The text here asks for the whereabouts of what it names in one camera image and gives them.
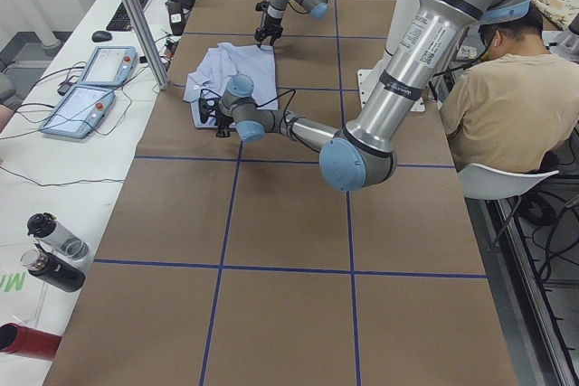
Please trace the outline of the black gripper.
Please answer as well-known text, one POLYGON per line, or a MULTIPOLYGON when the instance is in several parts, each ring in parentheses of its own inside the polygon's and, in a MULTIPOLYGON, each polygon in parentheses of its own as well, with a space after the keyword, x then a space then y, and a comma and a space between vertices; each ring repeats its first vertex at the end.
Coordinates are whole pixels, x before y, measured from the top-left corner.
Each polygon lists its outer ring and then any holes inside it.
POLYGON ((217 128, 216 136, 218 138, 227 138, 231 136, 230 125, 233 123, 233 118, 226 115, 221 110, 221 98, 200 98, 197 106, 199 110, 199 118, 202 125, 214 120, 214 126, 217 128))
POLYGON ((284 15, 283 10, 279 10, 273 6, 268 1, 261 1, 256 4, 255 10, 257 12, 262 12, 262 23, 258 27, 254 34, 254 39, 258 48, 261 48, 267 43, 267 38, 270 38, 270 45, 279 39, 283 32, 283 27, 281 21, 284 15))

